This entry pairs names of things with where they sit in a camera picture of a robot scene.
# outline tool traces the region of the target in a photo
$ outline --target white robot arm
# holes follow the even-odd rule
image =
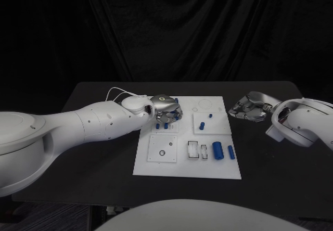
[[[0,112],[0,196],[25,187],[70,147],[115,139],[138,130],[154,117],[171,122],[181,115],[177,102],[165,95],[151,99],[129,96],[121,105],[97,102],[76,111],[44,116]]]
[[[311,99],[281,102],[260,92],[249,92],[229,110],[230,116],[259,122],[272,114],[266,135],[309,147],[319,138],[333,150],[333,105]]]

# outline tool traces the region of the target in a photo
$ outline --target circular cutout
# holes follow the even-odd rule
[[[198,106],[201,109],[208,109],[211,107],[211,102],[208,100],[200,100],[198,101]]]

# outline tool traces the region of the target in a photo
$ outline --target blue block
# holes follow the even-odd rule
[[[233,154],[233,149],[230,145],[227,146],[227,150],[229,150],[230,159],[234,160],[234,154]]]
[[[216,160],[223,159],[223,150],[221,150],[220,142],[213,142],[213,156]]]
[[[200,123],[198,129],[203,130],[203,128],[204,128],[204,122]]]

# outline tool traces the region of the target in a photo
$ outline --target black table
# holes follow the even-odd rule
[[[282,101],[301,97],[295,85],[283,81],[83,82],[63,112],[103,101],[110,87],[146,95],[223,96],[226,110],[252,90]],[[135,207],[185,198],[229,203],[272,215],[333,219],[333,152],[325,145],[317,141],[302,148],[286,140],[278,143],[265,135],[269,119],[252,123],[229,118],[229,123],[242,180],[132,176],[139,134],[133,131],[112,141],[69,149],[12,199]]]

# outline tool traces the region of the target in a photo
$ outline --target black backdrop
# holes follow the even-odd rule
[[[333,102],[330,0],[1,1],[0,110],[59,112],[80,81],[289,80]]]

